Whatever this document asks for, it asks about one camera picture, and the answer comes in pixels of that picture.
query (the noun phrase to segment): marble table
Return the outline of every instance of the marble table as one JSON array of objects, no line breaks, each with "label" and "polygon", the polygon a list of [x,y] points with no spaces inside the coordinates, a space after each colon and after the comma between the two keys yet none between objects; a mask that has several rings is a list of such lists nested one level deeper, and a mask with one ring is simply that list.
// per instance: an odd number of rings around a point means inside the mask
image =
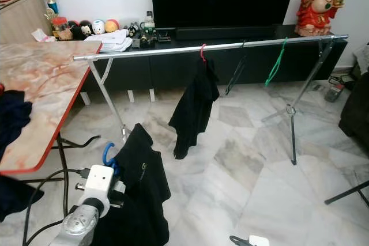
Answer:
[{"label": "marble table", "polygon": [[87,61],[73,62],[73,56],[100,48],[99,41],[0,44],[0,82],[5,90],[23,90],[33,103],[31,122],[5,149],[1,174],[42,166],[89,73]]}]

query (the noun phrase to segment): tripod stand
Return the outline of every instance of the tripod stand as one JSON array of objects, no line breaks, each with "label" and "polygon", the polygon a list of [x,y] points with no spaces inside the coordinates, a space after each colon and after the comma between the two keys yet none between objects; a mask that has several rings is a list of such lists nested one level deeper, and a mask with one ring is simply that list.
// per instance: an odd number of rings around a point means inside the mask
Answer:
[{"label": "tripod stand", "polygon": [[292,104],[287,104],[286,109],[282,109],[282,110],[280,110],[280,111],[278,111],[278,112],[276,112],[272,115],[269,115],[266,118],[263,118],[261,120],[262,122],[266,122],[267,120],[269,120],[271,118],[274,118],[278,115],[281,115],[284,112],[286,112],[289,115],[289,117],[291,119],[291,152],[292,152],[291,162],[292,162],[293,165],[297,164],[296,143],[295,143],[295,123],[294,123],[294,117],[295,117],[295,114],[296,114],[295,107],[296,107],[296,104],[300,101],[302,95],[306,91],[306,89],[309,86],[309,84],[311,83],[311,81],[314,79],[314,77],[318,73],[319,69],[323,65],[323,63],[326,60],[326,58],[328,57],[329,53],[331,52],[331,50],[334,46],[334,39],[331,39],[331,41],[328,42],[328,45],[324,48],[324,50],[323,50],[321,39],[318,41],[318,43],[319,43],[319,59],[318,59],[317,63],[315,64],[314,68],[312,69],[312,71],[310,72],[309,76],[307,77],[307,79],[306,79],[304,85],[302,86],[297,98],[295,98],[295,100],[293,101]]}]

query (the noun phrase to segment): red hanger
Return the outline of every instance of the red hanger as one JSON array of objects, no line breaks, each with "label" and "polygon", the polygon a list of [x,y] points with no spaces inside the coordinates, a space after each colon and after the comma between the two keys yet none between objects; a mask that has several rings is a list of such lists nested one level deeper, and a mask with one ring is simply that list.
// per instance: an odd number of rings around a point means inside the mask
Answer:
[{"label": "red hanger", "polygon": [[201,50],[200,50],[200,57],[201,59],[204,61],[204,63],[206,63],[206,59],[204,57],[204,47],[206,46],[206,43],[204,43],[201,47]]}]

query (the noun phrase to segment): clothes drying rack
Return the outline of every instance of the clothes drying rack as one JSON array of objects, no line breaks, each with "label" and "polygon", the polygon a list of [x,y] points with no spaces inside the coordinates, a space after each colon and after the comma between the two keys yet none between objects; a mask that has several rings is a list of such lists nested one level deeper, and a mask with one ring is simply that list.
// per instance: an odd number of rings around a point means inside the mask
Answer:
[{"label": "clothes drying rack", "polygon": [[[305,80],[304,85],[302,86],[297,98],[292,102],[292,104],[287,104],[285,109],[282,109],[264,119],[263,122],[271,119],[275,116],[281,115],[286,112],[291,118],[291,152],[292,158],[291,161],[294,165],[296,165],[296,144],[295,144],[295,124],[294,124],[294,116],[296,114],[295,106],[299,102],[300,98],[306,91],[310,82],[314,79],[315,75],[323,65],[325,59],[328,57],[331,52],[335,41],[338,39],[347,39],[348,35],[328,35],[328,36],[316,36],[316,37],[298,37],[287,39],[286,44],[293,43],[307,43],[307,42],[318,42],[319,44],[319,58],[310,72],[309,76]],[[109,54],[93,54],[93,55],[81,55],[74,56],[73,60],[87,60],[88,65],[91,69],[93,76],[96,79],[97,84],[99,85],[101,92],[103,93],[106,102],[108,103],[111,112],[116,117],[122,131],[123,141],[127,140],[127,136],[130,133],[130,130],[125,126],[121,116],[118,114],[117,109],[112,102],[109,93],[107,92],[104,82],[107,79],[110,71],[111,64],[114,58],[132,58],[132,57],[142,57],[142,56],[155,56],[155,55],[168,55],[168,54],[180,54],[180,53],[188,53],[188,52],[197,52],[203,49],[203,51],[213,51],[213,50],[226,50],[233,48],[247,48],[247,47],[258,47],[258,46],[274,46],[278,44],[283,44],[285,39],[277,39],[277,40],[262,40],[262,41],[249,41],[249,42],[241,42],[241,43],[228,43],[228,44],[216,44],[212,46],[195,46],[195,47],[182,47],[182,48],[167,48],[167,49],[159,49],[159,50],[143,50],[143,51],[131,51],[131,52],[123,52],[123,53],[109,53]],[[323,42],[328,42],[326,47],[323,49]],[[108,59],[107,66],[105,68],[104,74],[100,77],[100,74],[97,72],[94,62],[101,59]]]}]

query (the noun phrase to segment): black clothing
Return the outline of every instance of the black clothing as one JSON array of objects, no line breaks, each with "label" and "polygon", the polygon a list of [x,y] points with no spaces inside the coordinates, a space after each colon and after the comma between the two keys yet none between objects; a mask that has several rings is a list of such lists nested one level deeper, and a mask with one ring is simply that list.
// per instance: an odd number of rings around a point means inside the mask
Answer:
[{"label": "black clothing", "polygon": [[186,88],[169,121],[169,126],[177,132],[175,158],[184,158],[189,147],[196,145],[197,135],[205,132],[213,102],[219,97],[216,81],[218,78],[214,73],[214,62],[207,60],[205,65],[200,59],[197,75]]},{"label": "black clothing", "polygon": [[125,203],[121,209],[110,208],[98,222],[92,246],[162,246],[168,242],[168,222],[162,204],[171,193],[160,152],[152,150],[152,144],[150,135],[136,124],[115,157],[126,191],[114,192],[111,199]]},{"label": "black clothing", "polygon": [[[0,222],[11,214],[27,208],[29,199],[35,189],[21,181],[0,175]],[[44,195],[39,191],[32,203],[37,202]]]},{"label": "black clothing", "polygon": [[24,102],[24,92],[7,90],[0,96],[0,160],[7,145],[16,140],[29,121],[31,102]]}]

